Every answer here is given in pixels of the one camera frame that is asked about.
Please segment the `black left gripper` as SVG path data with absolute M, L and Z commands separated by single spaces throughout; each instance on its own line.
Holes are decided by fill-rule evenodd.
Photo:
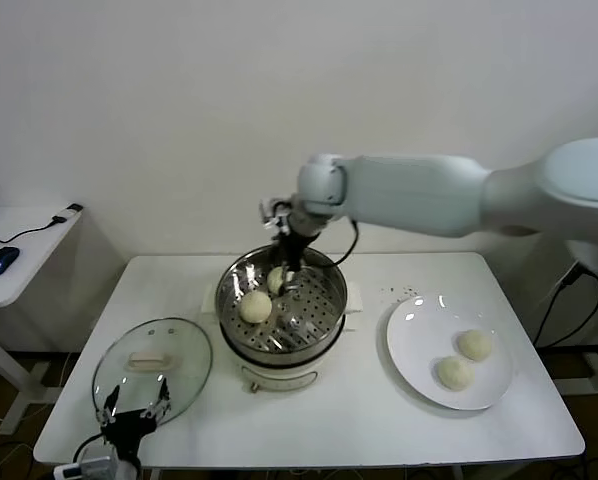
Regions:
M 103 406 L 96 409 L 96 417 L 103 437 L 115 447 L 118 458 L 139 464 L 138 451 L 143 437 L 153 433 L 157 429 L 155 419 L 162 419 L 171 409 L 168 381 L 166 377 L 161 378 L 157 400 L 143 413 L 128 411 L 115 415 L 119 394 L 120 386 L 116 385 Z

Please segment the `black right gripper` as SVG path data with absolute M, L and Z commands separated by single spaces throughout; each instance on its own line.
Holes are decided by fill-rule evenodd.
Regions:
M 281 233 L 278 244 L 288 270 L 283 271 L 280 297 L 298 300 L 301 296 L 301 277 L 299 271 L 306 248 L 313 242 L 312 237 L 303 236 L 294 231 Z

